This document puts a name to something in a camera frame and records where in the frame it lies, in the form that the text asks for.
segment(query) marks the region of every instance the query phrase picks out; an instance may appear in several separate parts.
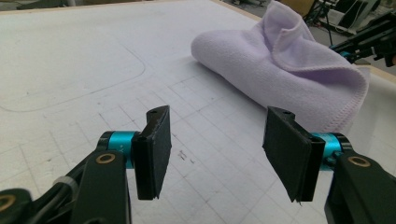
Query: blue anodized part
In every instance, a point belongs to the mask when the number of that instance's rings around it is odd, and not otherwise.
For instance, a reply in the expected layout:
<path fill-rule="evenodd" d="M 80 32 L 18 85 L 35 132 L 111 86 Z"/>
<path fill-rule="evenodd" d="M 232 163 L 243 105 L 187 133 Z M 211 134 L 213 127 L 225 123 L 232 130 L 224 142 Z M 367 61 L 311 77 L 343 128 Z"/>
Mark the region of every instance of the blue anodized part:
<path fill-rule="evenodd" d="M 331 170 L 330 167 L 327 166 L 326 164 L 323 164 L 323 162 L 327 158 L 330 158 L 334 151 L 338 151 L 338 152 L 342 151 L 340 142 L 332 133 L 311 133 L 311 134 L 323 139 L 326 142 L 326 145 L 325 145 L 324 151 L 323 151 L 322 164 L 320 165 L 320 170 L 330 171 Z"/>
<path fill-rule="evenodd" d="M 340 55 L 343 56 L 343 57 L 345 58 L 345 57 L 349 56 L 350 53 L 349 53 L 349 52 L 346 52 L 346 51 L 343 51 L 343 52 L 340 53 Z"/>
<path fill-rule="evenodd" d="M 132 138 L 135 132 L 118 131 L 114 132 L 110 136 L 108 141 L 109 150 L 117 150 L 123 153 L 126 158 L 126 168 L 134 169 L 134 163 L 132 156 L 134 155 L 134 149 L 132 148 Z"/>

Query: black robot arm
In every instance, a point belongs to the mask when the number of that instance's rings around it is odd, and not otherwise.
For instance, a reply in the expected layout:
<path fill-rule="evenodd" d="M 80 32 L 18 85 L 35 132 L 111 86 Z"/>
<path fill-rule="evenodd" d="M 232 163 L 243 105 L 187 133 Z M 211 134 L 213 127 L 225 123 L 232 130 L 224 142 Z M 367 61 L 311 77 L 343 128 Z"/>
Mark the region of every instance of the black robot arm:
<path fill-rule="evenodd" d="M 333 170 L 325 205 L 329 223 L 395 223 L 396 178 L 355 152 L 342 134 L 309 133 L 294 118 L 269 107 L 263 142 L 291 201 L 311 202 L 319 169 Z"/>
<path fill-rule="evenodd" d="M 362 27 L 347 41 L 330 47 L 350 63 L 374 55 L 375 60 L 385 59 L 387 67 L 393 66 L 396 55 L 396 9 Z"/>
<path fill-rule="evenodd" d="M 95 151 L 32 201 L 26 189 L 0 191 L 2 224 L 129 224 L 125 168 L 134 168 L 139 200 L 160 196 L 171 151 L 169 106 L 147 113 L 143 132 L 105 132 Z"/>

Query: lavender towel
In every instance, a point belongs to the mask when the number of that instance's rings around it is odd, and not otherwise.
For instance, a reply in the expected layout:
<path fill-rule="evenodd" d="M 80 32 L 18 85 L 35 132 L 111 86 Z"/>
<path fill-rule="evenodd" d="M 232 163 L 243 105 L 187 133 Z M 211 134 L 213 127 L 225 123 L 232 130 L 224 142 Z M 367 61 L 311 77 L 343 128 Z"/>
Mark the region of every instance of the lavender towel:
<path fill-rule="evenodd" d="M 302 18 L 276 1 L 251 30 L 198 35 L 191 54 L 259 104 L 293 112 L 310 132 L 340 132 L 368 90 L 367 70 L 317 43 Z"/>

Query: white table surface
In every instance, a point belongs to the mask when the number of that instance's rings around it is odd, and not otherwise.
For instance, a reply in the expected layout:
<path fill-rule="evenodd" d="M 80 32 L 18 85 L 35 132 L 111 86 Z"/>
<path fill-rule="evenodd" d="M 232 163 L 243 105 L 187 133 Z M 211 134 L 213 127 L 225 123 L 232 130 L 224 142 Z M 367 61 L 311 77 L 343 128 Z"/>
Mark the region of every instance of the white table surface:
<path fill-rule="evenodd" d="M 191 41 L 253 19 L 204 0 L 0 13 L 0 189 L 39 197 L 108 130 L 137 130 L 171 106 L 172 154 L 160 200 L 134 223 L 326 223 L 332 173 L 312 203 L 290 203 L 261 148 L 265 109 L 191 57 Z M 396 175 L 396 86 L 373 76 L 346 133 Z"/>

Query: black gripper pad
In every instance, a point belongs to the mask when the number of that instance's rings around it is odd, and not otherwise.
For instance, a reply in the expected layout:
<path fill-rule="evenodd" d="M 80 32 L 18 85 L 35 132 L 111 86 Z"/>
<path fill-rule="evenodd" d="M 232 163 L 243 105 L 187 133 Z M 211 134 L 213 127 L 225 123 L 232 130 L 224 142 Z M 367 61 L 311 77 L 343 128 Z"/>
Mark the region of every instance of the black gripper pad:
<path fill-rule="evenodd" d="M 291 112 L 268 107 L 262 147 L 293 202 L 312 202 L 325 142 L 294 121 Z"/>
<path fill-rule="evenodd" d="M 139 200 L 160 197 L 172 147 L 169 105 L 151 109 L 146 117 L 146 128 L 132 140 Z"/>

